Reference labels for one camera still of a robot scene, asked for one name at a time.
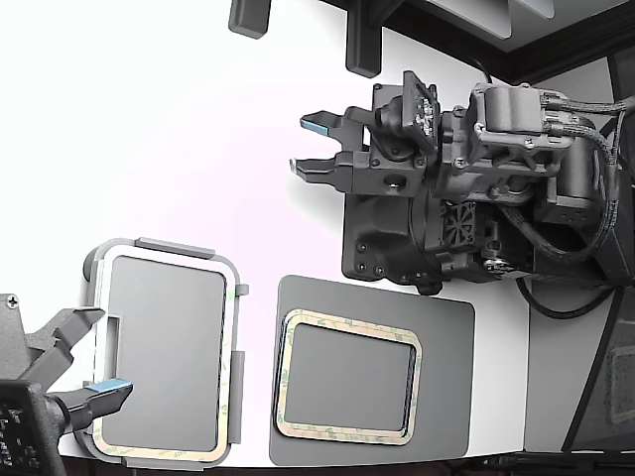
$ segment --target gray metal plate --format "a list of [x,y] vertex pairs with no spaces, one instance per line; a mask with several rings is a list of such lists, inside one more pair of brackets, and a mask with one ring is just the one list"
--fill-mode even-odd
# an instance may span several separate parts
[[[282,321],[297,308],[390,325],[417,334],[423,354],[415,432],[402,446],[319,441],[286,437],[272,419],[270,457],[274,464],[388,464],[453,459],[465,454],[469,442],[474,340],[474,310],[469,303],[285,277],[279,289],[276,359]],[[361,336],[344,338],[337,332],[318,328],[303,329],[298,337],[289,375],[289,393],[292,389],[295,393],[290,397],[294,417],[310,419],[311,423],[355,422],[381,429],[395,424],[396,414],[403,414],[399,401],[403,399],[405,384],[399,382],[405,377],[403,369],[407,365],[400,345],[372,342]],[[275,385],[272,391],[275,402]],[[374,415],[376,405],[386,411]]]
[[103,423],[117,446],[210,451],[216,446],[225,279],[218,273],[121,256],[109,313],[120,316],[117,371],[134,382]]

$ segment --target gray plastic tab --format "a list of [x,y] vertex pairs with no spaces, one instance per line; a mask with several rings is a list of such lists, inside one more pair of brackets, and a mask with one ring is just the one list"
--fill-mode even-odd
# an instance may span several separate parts
[[247,296],[249,294],[249,285],[236,285],[237,296]]
[[228,442],[240,444],[242,423],[242,393],[245,377],[245,353],[235,350],[231,354],[231,382],[229,387]]
[[145,248],[146,250],[163,251],[164,253],[174,253],[176,255],[191,256],[193,258],[203,258],[204,260],[209,260],[216,254],[214,250],[207,248],[181,245],[178,243],[171,243],[169,241],[153,240],[151,238],[138,238],[135,240],[135,246]]
[[122,457],[121,463],[131,469],[159,469],[172,471],[198,471],[202,472],[205,466],[195,461],[170,461],[161,459],[141,459]]

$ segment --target black panel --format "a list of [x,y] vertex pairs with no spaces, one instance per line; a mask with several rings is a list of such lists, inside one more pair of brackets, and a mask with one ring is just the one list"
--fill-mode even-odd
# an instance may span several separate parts
[[229,30],[245,37],[259,39],[269,29],[271,0],[232,0]]
[[[347,0],[322,0],[348,10]],[[408,2],[384,26],[468,64],[480,61],[494,76],[539,82],[635,45],[635,2],[626,2],[506,53]]]
[[635,291],[613,300],[563,450],[635,449]]

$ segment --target robot end effector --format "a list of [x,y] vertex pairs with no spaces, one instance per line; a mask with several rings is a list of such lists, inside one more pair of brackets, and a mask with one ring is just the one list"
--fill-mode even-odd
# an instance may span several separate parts
[[[618,146],[633,109],[631,99],[588,104],[529,84],[485,83],[467,108],[441,112],[437,89],[406,71],[403,86],[374,86],[371,111],[303,117],[342,152],[292,168],[346,193],[349,278],[387,278],[425,295],[451,279],[630,286],[633,167]],[[597,131],[579,114],[614,119]]]

